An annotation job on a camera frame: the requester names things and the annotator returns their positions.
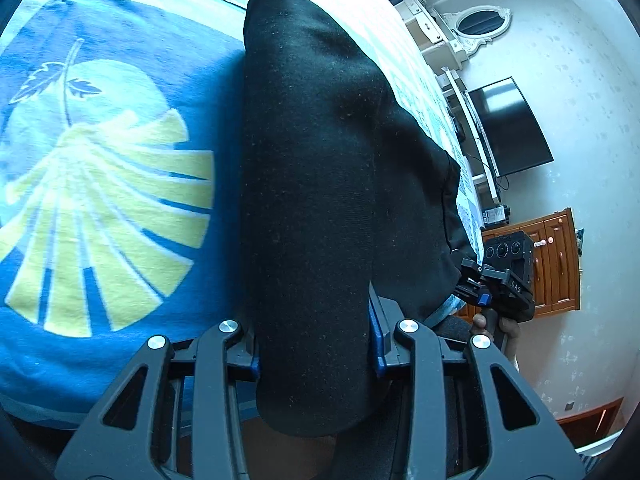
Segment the camera lens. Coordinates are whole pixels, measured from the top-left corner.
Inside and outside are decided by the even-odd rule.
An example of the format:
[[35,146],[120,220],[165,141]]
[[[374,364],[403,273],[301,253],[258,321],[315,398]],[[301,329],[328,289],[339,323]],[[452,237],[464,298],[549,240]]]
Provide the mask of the camera lens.
[[504,258],[509,252],[509,246],[504,242],[498,245],[498,248],[495,250],[495,253],[498,254],[498,258]]

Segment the bed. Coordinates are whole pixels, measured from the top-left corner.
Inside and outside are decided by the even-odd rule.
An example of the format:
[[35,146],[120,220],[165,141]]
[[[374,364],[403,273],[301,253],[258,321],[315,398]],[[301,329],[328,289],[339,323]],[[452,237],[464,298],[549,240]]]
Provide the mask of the bed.
[[[0,402],[74,428],[149,335],[199,336],[238,287],[248,0],[23,0],[0,36]],[[462,168],[446,99],[387,0],[311,0]],[[438,311],[454,312],[451,297]],[[255,416],[252,387],[241,415]],[[183,418],[188,423],[188,414]]]

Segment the ornate white mirror frame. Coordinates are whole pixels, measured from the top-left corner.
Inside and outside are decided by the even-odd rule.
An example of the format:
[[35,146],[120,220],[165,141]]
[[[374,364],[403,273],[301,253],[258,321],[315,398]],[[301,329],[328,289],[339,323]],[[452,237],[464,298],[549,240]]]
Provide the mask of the ornate white mirror frame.
[[[475,14],[476,12],[481,12],[482,10],[492,10],[497,12],[498,15],[504,20],[502,25],[491,32],[487,32],[485,34],[479,34],[478,36],[471,36],[469,34],[465,34],[464,32],[460,32],[458,26],[468,16]],[[480,45],[487,44],[487,42],[492,41],[493,38],[500,36],[504,33],[511,25],[511,11],[509,9],[505,9],[504,7],[496,7],[492,5],[480,5],[475,7],[469,7],[468,9],[461,10],[460,12],[456,12],[455,14],[445,13],[442,15],[442,19],[447,23],[449,28],[455,33],[455,35],[460,40],[462,47],[465,49],[465,52],[468,56],[476,53],[476,50],[480,47]]]

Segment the human hand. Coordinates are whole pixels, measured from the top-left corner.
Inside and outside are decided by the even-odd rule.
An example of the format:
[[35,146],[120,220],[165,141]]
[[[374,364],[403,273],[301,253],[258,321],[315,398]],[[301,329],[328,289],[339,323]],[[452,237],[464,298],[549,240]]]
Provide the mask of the human hand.
[[[507,335],[507,344],[504,348],[504,355],[507,359],[518,368],[518,362],[516,360],[516,349],[518,347],[518,341],[520,338],[520,326],[513,319],[508,317],[501,317],[498,321],[500,330]],[[486,329],[486,318],[482,314],[476,314],[473,318],[471,325],[472,335],[483,334],[487,336],[491,341],[494,340],[494,335]]]

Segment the television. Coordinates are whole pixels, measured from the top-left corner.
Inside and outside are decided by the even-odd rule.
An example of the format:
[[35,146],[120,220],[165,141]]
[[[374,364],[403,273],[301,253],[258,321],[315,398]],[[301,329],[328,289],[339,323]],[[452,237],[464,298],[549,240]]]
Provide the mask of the television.
[[554,160],[522,92],[510,77],[469,92],[484,130],[483,143],[496,176],[528,170]]

